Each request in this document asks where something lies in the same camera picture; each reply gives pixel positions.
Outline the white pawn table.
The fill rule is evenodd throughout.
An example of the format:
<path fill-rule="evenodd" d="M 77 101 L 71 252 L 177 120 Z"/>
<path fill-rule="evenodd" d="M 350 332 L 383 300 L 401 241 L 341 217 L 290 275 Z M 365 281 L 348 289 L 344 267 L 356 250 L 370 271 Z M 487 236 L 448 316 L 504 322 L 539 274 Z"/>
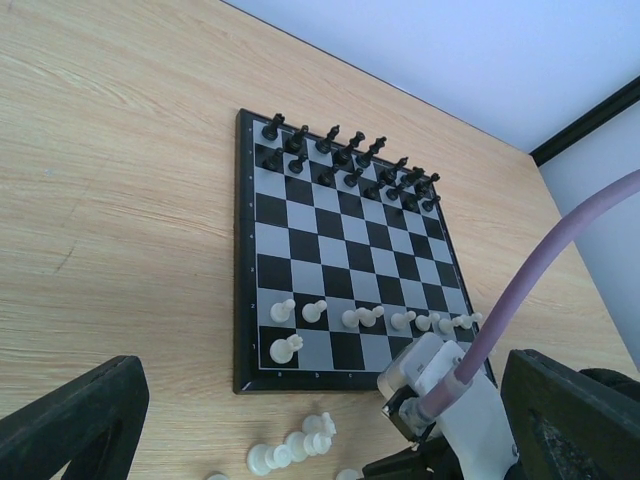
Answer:
<path fill-rule="evenodd" d="M 325 455 L 332 446 L 332 438 L 320 432 L 305 434 L 297 431 L 286 437 L 285 445 L 291 451 L 292 461 L 299 463 L 308 457 Z"/>
<path fill-rule="evenodd" d="M 277 302 L 270 308 L 270 317 L 275 323 L 286 322 L 295 309 L 296 302 L 293 299 L 287 299 L 283 302 Z"/>
<path fill-rule="evenodd" d="M 229 480 L 229 478 L 220 472 L 214 472 L 213 474 L 209 475 L 206 480 Z"/>
<path fill-rule="evenodd" d="M 361 325 L 366 328 L 371 328 L 376 324 L 377 319 L 384 315 L 384 307 L 381 305 L 373 309 L 360 307 L 356 310 L 356 313 Z"/>
<path fill-rule="evenodd" d="M 360 325 L 361 312 L 359 310 L 346 310 L 341 316 L 342 324 L 349 329 L 357 328 Z"/>
<path fill-rule="evenodd" d="M 288 467 L 292 462 L 292 451 L 285 445 L 269 446 L 257 444 L 247 455 L 247 467 L 257 476 L 266 476 L 273 470 Z"/>
<path fill-rule="evenodd" d="M 270 358 L 277 364 L 290 362 L 293 355 L 303 347 L 303 339 L 298 334 L 293 334 L 286 339 L 275 340 L 269 349 Z"/>
<path fill-rule="evenodd" d="M 344 469 L 344 470 L 341 470 L 336 475 L 336 480 L 358 480 L 358 479 L 359 479 L 359 472 L 354 469 Z"/>
<path fill-rule="evenodd" d="M 332 438 L 337 433 L 335 422 L 328 412 L 307 416 L 303 420 L 302 431 L 307 435 L 321 433 L 329 438 Z"/>

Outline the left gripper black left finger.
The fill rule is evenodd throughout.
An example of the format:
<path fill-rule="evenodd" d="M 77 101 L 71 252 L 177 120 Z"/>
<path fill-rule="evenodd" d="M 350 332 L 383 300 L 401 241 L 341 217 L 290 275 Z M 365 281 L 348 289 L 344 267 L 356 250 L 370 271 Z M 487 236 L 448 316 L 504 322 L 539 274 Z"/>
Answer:
<path fill-rule="evenodd" d="M 1 419 L 1 477 L 126 479 L 148 405 L 141 360 L 116 356 Z"/>

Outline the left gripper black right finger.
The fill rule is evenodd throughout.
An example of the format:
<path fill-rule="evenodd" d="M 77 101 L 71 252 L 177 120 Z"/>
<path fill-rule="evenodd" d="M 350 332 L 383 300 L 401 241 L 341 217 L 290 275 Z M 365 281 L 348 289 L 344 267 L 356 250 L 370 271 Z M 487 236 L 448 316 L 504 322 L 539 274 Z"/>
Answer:
<path fill-rule="evenodd" d="M 575 371 L 532 350 L 509 353 L 501 385 L 515 446 L 508 479 L 637 479 L 639 382 Z"/>

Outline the white pawn board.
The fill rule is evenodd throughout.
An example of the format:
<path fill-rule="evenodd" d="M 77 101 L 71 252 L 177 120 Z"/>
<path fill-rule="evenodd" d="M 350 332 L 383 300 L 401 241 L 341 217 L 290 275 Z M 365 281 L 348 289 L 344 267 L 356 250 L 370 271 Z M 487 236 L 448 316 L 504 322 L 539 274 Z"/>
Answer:
<path fill-rule="evenodd" d="M 441 316 L 438 313 L 431 313 L 429 315 L 417 315 L 414 323 L 417 329 L 423 332 L 427 332 L 434 323 L 438 323 Z"/>
<path fill-rule="evenodd" d="M 320 320 L 323 312 L 327 309 L 325 300 L 318 300 L 314 303 L 305 304 L 302 308 L 302 317 L 308 323 L 316 323 Z"/>
<path fill-rule="evenodd" d="M 477 323 L 483 319 L 483 315 L 480 312 L 473 312 L 470 315 L 460 315 L 454 318 L 454 325 L 465 330 L 472 328 L 474 323 Z"/>

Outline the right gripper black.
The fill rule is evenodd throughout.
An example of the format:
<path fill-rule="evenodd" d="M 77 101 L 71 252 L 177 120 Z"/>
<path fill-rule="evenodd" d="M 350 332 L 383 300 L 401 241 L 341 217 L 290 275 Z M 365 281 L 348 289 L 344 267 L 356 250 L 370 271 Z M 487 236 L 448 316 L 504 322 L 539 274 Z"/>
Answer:
<path fill-rule="evenodd" d="M 481 404 L 476 396 L 462 397 L 472 414 L 463 417 L 461 410 L 451 408 L 453 431 L 444 426 L 429 425 L 420 435 L 410 431 L 401 418 L 401 405 L 417 398 L 408 385 L 387 388 L 383 414 L 412 445 L 394 455 L 362 468 L 364 479 L 518 479 L 520 459 L 511 435 L 504 405 L 492 371 L 482 374 L 491 384 L 492 406 Z"/>

